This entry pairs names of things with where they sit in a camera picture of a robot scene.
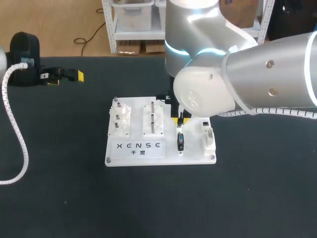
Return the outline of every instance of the yellow tag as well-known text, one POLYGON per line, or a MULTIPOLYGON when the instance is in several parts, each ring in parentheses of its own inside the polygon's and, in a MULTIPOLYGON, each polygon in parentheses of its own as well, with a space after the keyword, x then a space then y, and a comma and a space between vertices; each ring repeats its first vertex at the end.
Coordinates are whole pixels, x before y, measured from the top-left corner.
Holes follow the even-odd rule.
POLYGON ((78 71, 78 82, 84 82, 84 73, 78 71))
POLYGON ((190 120, 190 118, 184 118, 184 125, 190 120))
POLYGON ((57 81, 57 83, 48 83, 48 85, 59 85, 59 80, 57 81))

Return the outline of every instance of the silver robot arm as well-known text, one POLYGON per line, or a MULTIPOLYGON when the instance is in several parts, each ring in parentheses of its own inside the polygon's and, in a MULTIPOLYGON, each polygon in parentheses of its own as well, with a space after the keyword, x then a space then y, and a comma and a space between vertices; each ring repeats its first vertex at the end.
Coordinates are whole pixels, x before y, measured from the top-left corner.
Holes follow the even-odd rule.
POLYGON ((212 117, 317 106, 317 32, 257 46, 222 16, 218 0, 195 2, 169 0, 166 10, 166 69, 185 110, 212 117))

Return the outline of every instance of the black power cord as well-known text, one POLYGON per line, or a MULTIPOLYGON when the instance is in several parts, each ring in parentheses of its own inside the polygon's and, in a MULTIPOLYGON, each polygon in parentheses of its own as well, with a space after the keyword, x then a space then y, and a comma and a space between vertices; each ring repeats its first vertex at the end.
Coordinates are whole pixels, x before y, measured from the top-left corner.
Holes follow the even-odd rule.
MULTIPOLYGON (((96 13, 103 13, 104 10, 102 8, 98 8, 96 10, 96 13)), ((84 44, 83 45, 83 48, 81 49, 81 56, 83 56, 83 53, 84 53, 84 48, 86 47, 86 44, 88 42, 90 42, 94 37, 95 35, 97 34, 97 32, 105 25, 106 23, 103 23, 93 34, 93 36, 89 39, 89 40, 86 40, 85 38, 82 38, 82 37, 78 37, 76 39, 74 39, 74 43, 76 44, 84 44)))

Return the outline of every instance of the black device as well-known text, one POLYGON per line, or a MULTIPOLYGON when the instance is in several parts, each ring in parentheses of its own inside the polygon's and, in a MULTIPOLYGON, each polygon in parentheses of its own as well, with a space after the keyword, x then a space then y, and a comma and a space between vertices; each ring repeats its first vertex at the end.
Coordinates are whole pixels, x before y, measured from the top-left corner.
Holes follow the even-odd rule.
POLYGON ((59 84, 63 77, 68 78, 69 81, 83 81, 83 73, 77 69, 41 66, 40 42, 35 35, 25 32, 16 33, 10 42, 10 52, 5 55, 7 68, 17 63, 29 64, 27 70, 17 70, 12 74, 9 80, 10 85, 59 84))
POLYGON ((267 35, 270 40, 313 32, 317 0, 275 0, 267 35))
POLYGON ((184 134, 178 133, 177 135, 177 148, 178 151, 182 152, 184 151, 184 134))

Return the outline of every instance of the table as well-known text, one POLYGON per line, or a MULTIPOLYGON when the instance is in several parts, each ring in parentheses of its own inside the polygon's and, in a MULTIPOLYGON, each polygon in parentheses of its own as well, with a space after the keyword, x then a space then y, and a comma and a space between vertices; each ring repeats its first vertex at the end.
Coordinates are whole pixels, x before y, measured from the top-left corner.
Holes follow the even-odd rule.
MULTIPOLYGON (((111 100, 168 89, 164 59, 44 58, 85 83, 10 87, 29 149, 19 182, 0 187, 2 238, 312 238, 317 236, 317 122, 211 119, 217 164, 107 168, 111 100)), ((0 106, 0 179, 22 167, 0 106)))

